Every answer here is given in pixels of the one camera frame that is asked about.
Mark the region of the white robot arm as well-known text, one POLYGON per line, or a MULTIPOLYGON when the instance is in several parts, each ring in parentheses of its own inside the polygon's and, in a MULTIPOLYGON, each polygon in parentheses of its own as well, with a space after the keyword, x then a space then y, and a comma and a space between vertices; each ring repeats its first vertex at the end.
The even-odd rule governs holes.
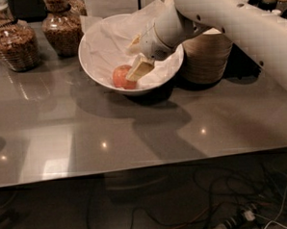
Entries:
POLYGON ((287 19, 241 0, 171 0, 128 48, 136 56, 127 79, 136 81, 188 38, 219 30, 287 90, 287 19))

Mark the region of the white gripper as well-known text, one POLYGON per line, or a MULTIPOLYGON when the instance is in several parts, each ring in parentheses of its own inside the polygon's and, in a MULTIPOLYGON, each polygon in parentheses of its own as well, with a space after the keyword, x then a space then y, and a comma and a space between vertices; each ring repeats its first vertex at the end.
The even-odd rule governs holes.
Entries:
POLYGON ((164 61, 176 51, 176 47, 209 30, 204 26, 184 17, 175 7, 168 7, 159 16, 150 20, 126 47, 126 55, 138 55, 126 75, 130 82, 138 81, 154 69, 154 61, 164 61))

